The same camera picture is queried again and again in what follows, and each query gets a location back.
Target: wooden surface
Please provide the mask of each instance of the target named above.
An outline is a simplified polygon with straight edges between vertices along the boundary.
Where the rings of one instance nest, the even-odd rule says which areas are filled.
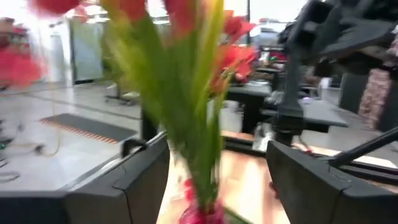
[[[188,203],[173,199],[178,187],[174,177],[178,172],[170,167],[169,182],[157,224],[177,224]],[[266,161],[255,157],[224,151],[221,160],[220,199],[253,224],[289,224],[289,220],[273,192],[268,187],[271,181]]]

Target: flower bouquet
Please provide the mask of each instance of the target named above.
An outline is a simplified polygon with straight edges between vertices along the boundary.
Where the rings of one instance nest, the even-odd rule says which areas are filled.
[[[69,1],[65,9],[58,5],[52,10],[51,0],[32,1],[53,13],[80,4]],[[154,123],[167,130],[189,171],[194,193],[180,224],[245,223],[218,198],[224,148],[219,117],[229,81],[234,77],[244,82],[250,73],[254,50],[234,43],[254,25],[224,11],[223,0],[164,0],[171,26],[170,35],[163,37],[145,0],[100,4],[111,19],[107,43],[124,82],[139,92]],[[214,102],[208,110],[210,100]]]

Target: black mat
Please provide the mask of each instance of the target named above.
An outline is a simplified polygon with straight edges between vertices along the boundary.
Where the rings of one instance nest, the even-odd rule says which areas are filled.
[[[43,118],[41,119],[41,122],[55,124],[63,129],[76,133],[90,133],[97,138],[104,137],[117,142],[123,141],[137,134],[137,131],[135,130],[117,127],[111,124],[102,123],[101,121],[95,121],[68,113]]]

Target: floor mat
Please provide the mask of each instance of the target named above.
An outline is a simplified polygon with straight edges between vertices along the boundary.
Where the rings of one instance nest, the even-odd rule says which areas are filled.
[[[135,130],[117,127],[68,113],[43,118],[40,122],[110,144],[116,144],[137,134]]]

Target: tiled floor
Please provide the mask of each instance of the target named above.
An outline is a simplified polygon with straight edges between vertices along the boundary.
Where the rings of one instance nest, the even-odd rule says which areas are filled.
[[[105,86],[91,84],[66,88],[59,85],[56,90],[49,89],[48,85],[36,85],[25,91],[10,90],[0,98],[0,119],[6,121],[4,131],[16,136],[15,146],[0,151],[0,156],[9,162],[0,168],[0,190],[65,189],[72,187],[76,178],[94,167],[117,158],[119,145],[57,131],[38,122],[41,118],[73,113],[134,129],[139,134],[139,105],[122,106],[112,101],[106,103]],[[228,105],[222,111],[221,125],[228,131],[239,131],[241,114],[235,112],[235,102],[229,102]],[[25,126],[23,132],[17,132],[19,123]],[[303,138],[309,145],[344,151],[377,136],[377,133],[361,129],[358,120],[354,119],[350,123],[353,128],[331,128],[329,134],[306,131]],[[57,149],[59,153],[52,157],[40,156],[32,152],[34,145],[18,147],[18,144],[31,142],[44,143],[47,154]],[[398,166],[398,151],[393,146],[383,147],[371,155],[388,159]],[[7,182],[8,177],[4,177],[4,172],[18,172],[20,177]]]

